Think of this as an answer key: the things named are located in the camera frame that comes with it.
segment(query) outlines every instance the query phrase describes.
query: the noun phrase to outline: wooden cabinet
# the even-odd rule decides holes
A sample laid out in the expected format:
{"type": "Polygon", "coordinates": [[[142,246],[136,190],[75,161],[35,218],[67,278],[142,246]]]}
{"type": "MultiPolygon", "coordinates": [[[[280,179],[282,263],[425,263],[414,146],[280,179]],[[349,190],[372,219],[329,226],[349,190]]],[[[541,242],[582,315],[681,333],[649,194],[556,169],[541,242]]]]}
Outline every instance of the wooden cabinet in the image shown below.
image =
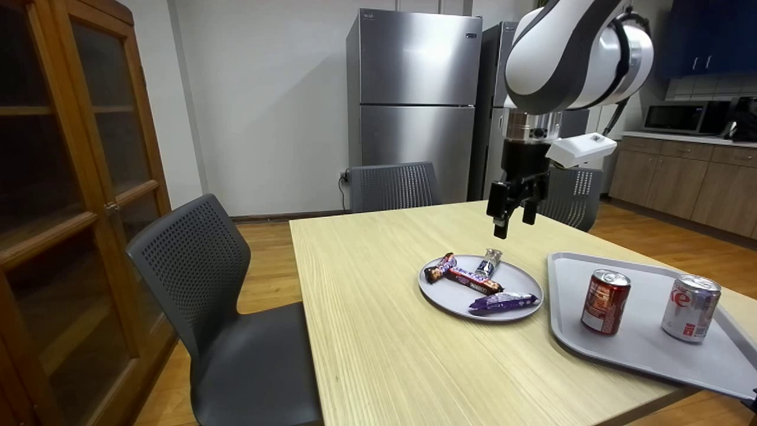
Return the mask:
{"type": "Polygon", "coordinates": [[[691,218],[712,146],[625,136],[610,195],[691,218]]]}
{"type": "Polygon", "coordinates": [[[127,239],[167,205],[132,17],[0,0],[0,424],[126,424],[172,343],[127,239]]]}
{"type": "Polygon", "coordinates": [[[662,143],[662,149],[651,172],[651,201],[646,205],[667,214],[691,218],[712,146],[678,142],[658,143],[662,143]]]}
{"type": "Polygon", "coordinates": [[[757,149],[625,136],[610,195],[757,239],[757,149]]]}
{"type": "Polygon", "coordinates": [[[757,149],[718,149],[709,162],[694,219],[757,236],[757,149]]]}
{"type": "Polygon", "coordinates": [[[621,139],[610,182],[610,195],[638,205],[651,205],[651,177],[658,165],[660,149],[660,143],[649,143],[628,136],[621,139]]]}

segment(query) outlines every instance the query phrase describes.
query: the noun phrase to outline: stainless steel refrigerator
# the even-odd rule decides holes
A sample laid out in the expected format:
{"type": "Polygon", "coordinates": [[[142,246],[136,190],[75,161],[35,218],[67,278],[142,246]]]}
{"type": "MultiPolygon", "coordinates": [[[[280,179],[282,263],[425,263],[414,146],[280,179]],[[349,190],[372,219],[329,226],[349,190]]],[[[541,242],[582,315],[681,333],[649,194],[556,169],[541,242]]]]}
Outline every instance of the stainless steel refrigerator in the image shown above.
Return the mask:
{"type": "MultiPolygon", "coordinates": [[[[508,124],[504,64],[514,45],[516,26],[518,22],[501,22],[482,30],[468,199],[484,199],[492,182],[504,172],[508,124]]],[[[560,117],[560,136],[582,134],[586,121],[589,111],[565,111],[560,117]]]]}
{"type": "Polygon", "coordinates": [[[359,10],[347,36],[349,165],[430,161],[468,191],[481,17],[359,10]]]}

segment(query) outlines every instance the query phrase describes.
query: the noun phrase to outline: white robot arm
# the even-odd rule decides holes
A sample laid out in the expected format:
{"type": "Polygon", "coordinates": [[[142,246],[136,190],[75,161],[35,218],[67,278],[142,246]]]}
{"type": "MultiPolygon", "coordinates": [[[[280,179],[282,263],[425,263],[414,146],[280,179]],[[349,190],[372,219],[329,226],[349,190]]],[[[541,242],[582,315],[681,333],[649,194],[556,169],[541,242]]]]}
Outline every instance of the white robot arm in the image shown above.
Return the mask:
{"type": "Polygon", "coordinates": [[[524,14],[505,58],[505,93],[528,113],[528,133],[508,128],[504,179],[492,184],[488,214],[494,235],[505,236],[508,214],[522,203],[522,223],[535,223],[546,195],[549,161],[562,167],[601,167],[615,150],[606,134],[556,136],[554,113],[617,104],[615,124],[652,68],[646,22],[627,10],[628,0],[549,0],[524,14]]]}
{"type": "Polygon", "coordinates": [[[627,0],[552,0],[524,14],[505,62],[508,95],[528,113],[615,104],[652,68],[652,43],[627,0]]]}

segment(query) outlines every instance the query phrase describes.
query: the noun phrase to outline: white plate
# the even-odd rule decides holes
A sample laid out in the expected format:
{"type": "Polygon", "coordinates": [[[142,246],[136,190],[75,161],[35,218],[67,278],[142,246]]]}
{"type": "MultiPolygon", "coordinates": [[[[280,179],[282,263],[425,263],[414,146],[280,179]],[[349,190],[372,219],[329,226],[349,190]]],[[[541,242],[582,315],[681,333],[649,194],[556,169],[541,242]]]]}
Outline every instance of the white plate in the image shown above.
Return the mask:
{"type": "MultiPolygon", "coordinates": [[[[464,266],[464,269],[476,269],[477,263],[482,261],[482,256],[453,256],[456,257],[456,264],[464,266]]],[[[524,307],[524,310],[508,310],[508,313],[490,313],[490,315],[471,315],[468,313],[468,306],[476,301],[476,298],[484,298],[482,294],[464,285],[464,283],[456,283],[451,278],[437,278],[436,283],[427,283],[425,282],[425,266],[440,263],[440,257],[425,263],[418,274],[416,274],[416,282],[420,285],[420,294],[437,307],[451,313],[451,315],[458,315],[458,316],[468,316],[472,322],[518,322],[522,316],[529,316],[531,313],[537,313],[543,302],[543,296],[541,296],[541,289],[539,283],[524,274],[522,269],[508,264],[508,263],[498,263],[496,271],[494,271],[494,282],[501,283],[501,289],[505,294],[535,294],[537,296],[537,306],[531,307],[524,307]]]]}

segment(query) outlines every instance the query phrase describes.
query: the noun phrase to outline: aluminum can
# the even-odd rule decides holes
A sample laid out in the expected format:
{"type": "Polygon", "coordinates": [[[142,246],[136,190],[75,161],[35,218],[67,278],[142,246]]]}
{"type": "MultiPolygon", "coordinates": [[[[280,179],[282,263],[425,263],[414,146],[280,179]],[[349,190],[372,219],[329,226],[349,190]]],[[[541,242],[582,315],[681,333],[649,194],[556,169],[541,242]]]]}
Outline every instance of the aluminum can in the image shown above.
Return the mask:
{"type": "Polygon", "coordinates": [[[678,274],[669,289],[662,330],[689,343],[702,343],[716,310],[718,283],[678,274]]]}
{"type": "Polygon", "coordinates": [[[582,324],[595,333],[617,333],[625,301],[632,294],[632,278],[617,269],[595,269],[589,278],[582,324]]]}

